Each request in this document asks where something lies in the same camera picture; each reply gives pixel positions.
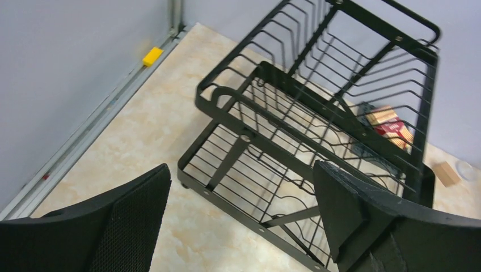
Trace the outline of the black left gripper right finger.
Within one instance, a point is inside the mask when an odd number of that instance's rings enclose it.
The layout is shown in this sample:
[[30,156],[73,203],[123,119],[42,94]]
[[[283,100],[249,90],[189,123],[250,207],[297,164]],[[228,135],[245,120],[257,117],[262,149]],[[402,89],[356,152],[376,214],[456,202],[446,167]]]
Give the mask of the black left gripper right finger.
[[340,271],[479,271],[480,220],[365,183],[316,161],[313,185]]

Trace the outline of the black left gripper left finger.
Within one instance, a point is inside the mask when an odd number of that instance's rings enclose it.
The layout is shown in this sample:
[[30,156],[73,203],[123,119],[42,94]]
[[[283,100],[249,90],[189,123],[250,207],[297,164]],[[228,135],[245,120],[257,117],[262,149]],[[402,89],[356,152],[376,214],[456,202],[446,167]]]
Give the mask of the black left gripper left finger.
[[1,222],[2,271],[149,271],[171,187],[161,164],[39,218]]

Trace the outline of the black wire dish rack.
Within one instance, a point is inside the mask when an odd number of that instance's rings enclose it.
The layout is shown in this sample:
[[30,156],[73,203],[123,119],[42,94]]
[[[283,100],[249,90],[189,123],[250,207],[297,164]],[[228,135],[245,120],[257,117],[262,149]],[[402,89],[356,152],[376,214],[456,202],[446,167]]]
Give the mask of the black wire dish rack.
[[[281,1],[199,83],[211,121],[178,161],[178,179],[312,271],[332,259],[313,185],[328,162],[432,207],[424,164],[441,29],[397,1]],[[391,106],[414,136],[405,151],[357,119]],[[402,172],[352,153],[359,142]]]

